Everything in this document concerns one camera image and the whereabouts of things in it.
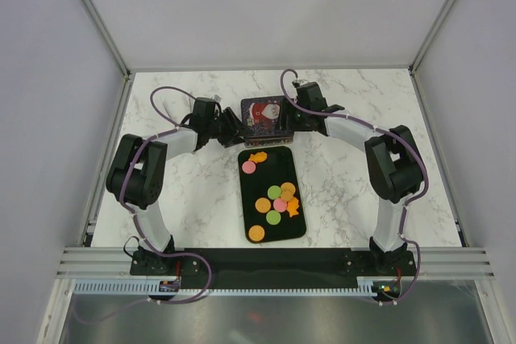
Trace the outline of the gold tin lid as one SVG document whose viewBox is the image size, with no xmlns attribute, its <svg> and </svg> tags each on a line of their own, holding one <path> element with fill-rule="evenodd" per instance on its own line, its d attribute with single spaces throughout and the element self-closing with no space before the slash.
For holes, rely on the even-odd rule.
<svg viewBox="0 0 516 344">
<path fill-rule="evenodd" d="M 289 138 L 292 131 L 280 128 L 282 96 L 250 97 L 240 102 L 242 122 L 249 128 L 248 139 Z"/>
</svg>

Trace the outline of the square cookie tin box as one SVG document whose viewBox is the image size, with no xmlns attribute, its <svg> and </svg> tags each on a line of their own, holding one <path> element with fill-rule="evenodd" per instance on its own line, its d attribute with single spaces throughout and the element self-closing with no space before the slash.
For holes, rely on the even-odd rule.
<svg viewBox="0 0 516 344">
<path fill-rule="evenodd" d="M 273 147 L 292 142 L 293 135 L 248 136 L 244 138 L 244 146 L 249 148 Z"/>
</svg>

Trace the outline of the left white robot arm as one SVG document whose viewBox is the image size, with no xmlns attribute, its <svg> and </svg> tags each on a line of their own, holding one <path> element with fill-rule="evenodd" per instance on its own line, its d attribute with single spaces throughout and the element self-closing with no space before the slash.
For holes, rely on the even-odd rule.
<svg viewBox="0 0 516 344">
<path fill-rule="evenodd" d="M 140 246 L 151 252 L 148 266 L 157 274 L 168 275 L 177 263 L 173 236 L 158 203 L 167 162 L 200 150 L 212 139 L 233 147 L 251 133 L 232 109 L 198 97 L 178 128 L 146 139 L 131 134 L 121 138 L 107 173 L 106 190 L 130 213 Z"/>
</svg>

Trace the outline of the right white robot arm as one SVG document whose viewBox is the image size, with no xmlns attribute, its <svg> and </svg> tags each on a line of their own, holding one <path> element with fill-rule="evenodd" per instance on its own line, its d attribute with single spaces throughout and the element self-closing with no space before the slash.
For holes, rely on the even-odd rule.
<svg viewBox="0 0 516 344">
<path fill-rule="evenodd" d="M 396 268 L 395 254 L 406 246 L 408 205 L 426 194 L 427 168 L 407 126 L 384 130 L 328 105 L 319 85 L 293 81 L 297 97 L 286 95 L 280 124 L 293 132 L 313 131 L 341 140 L 365 155 L 369 182 L 379 197 L 377 225 L 370 238 L 368 265 L 378 275 Z"/>
</svg>

